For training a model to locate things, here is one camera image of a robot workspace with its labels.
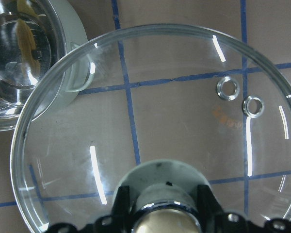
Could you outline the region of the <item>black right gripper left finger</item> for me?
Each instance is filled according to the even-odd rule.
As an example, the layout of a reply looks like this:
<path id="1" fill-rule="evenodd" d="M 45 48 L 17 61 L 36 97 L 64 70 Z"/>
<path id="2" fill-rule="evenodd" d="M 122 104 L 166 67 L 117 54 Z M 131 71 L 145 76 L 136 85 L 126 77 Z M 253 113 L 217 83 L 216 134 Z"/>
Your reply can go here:
<path id="1" fill-rule="evenodd" d="M 136 196 L 129 185 L 118 187 L 111 210 L 113 233 L 131 233 L 134 225 Z"/>

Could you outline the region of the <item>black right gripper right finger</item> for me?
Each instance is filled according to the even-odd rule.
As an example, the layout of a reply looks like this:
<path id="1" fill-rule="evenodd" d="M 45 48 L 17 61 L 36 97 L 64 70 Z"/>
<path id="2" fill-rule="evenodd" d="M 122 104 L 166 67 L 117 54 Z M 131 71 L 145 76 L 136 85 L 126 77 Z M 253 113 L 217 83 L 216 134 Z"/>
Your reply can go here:
<path id="1" fill-rule="evenodd" d="M 202 232 L 214 233 L 215 217 L 222 214 L 223 209 L 208 185 L 197 186 L 196 208 Z"/>

